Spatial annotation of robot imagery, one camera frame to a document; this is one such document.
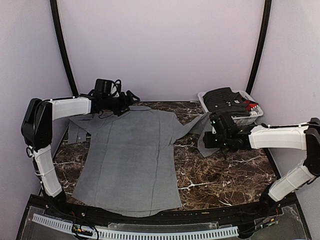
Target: laundry basket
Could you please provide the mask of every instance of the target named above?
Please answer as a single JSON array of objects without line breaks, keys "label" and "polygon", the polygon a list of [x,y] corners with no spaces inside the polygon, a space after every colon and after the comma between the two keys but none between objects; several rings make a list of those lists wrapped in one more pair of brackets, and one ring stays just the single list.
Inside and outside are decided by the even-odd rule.
[{"label": "laundry basket", "polygon": [[[245,91],[232,90],[232,92],[234,92],[234,93],[238,93],[239,92],[241,94],[241,96],[244,97],[245,99],[255,102],[255,100],[248,93],[246,93]],[[207,93],[206,91],[198,93],[199,101],[201,103],[203,112],[205,112],[205,113],[209,112],[209,110],[206,107],[205,102],[204,102],[204,95],[206,93]],[[257,120],[258,117],[261,117],[264,114],[264,112],[262,111],[262,109],[261,109],[261,107],[259,105],[254,110],[254,112],[256,112],[256,114],[251,115],[251,116],[233,116],[232,119],[234,120],[236,125],[239,126],[239,127],[250,125],[250,124],[254,123],[255,120]]]}]

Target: marble tabletop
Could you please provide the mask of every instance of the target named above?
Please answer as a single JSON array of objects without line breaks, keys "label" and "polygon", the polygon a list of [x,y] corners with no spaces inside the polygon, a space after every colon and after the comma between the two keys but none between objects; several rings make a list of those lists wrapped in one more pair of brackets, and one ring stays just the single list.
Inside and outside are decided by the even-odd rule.
[{"label": "marble tabletop", "polygon": [[[137,105],[174,112],[182,124],[201,115],[198,102],[140,102]],[[262,149],[219,150],[203,157],[197,149],[199,135],[187,134],[174,143],[174,165],[182,207],[174,210],[204,210],[256,202],[267,185],[276,180]],[[67,144],[67,136],[53,159],[69,203],[85,165],[90,146],[86,142]]]}]

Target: black beam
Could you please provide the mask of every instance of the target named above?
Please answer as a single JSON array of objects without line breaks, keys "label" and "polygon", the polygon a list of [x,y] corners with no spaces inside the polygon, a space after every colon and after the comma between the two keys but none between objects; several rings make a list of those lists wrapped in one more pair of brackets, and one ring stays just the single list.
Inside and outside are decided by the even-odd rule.
[{"label": "black beam", "polygon": [[68,78],[68,82],[72,91],[73,96],[78,96],[79,92],[76,86],[76,82],[74,79],[74,75],[72,74],[68,53],[65,45],[64,35],[61,28],[61,22],[59,17],[59,10],[58,10],[58,4],[57,0],[50,0],[51,5],[51,12],[52,12],[52,18],[53,18],[53,24],[56,34],[56,39],[58,40],[58,45],[60,49],[61,58],[64,65],[64,70],[66,73],[66,76]]},{"label": "black beam", "polygon": [[254,87],[259,64],[260,64],[260,60],[261,60],[261,56],[262,56],[262,51],[263,51],[264,45],[265,45],[270,10],[271,10],[271,2],[272,2],[272,0],[265,0],[265,2],[264,2],[264,10],[263,10],[263,17],[262,17],[259,40],[258,40],[258,44],[256,47],[256,52],[255,52],[255,56],[254,56],[254,60],[253,60],[253,65],[252,65],[249,81],[248,81],[248,84],[247,84],[246,90],[245,90],[248,94],[251,94],[252,89]]}]

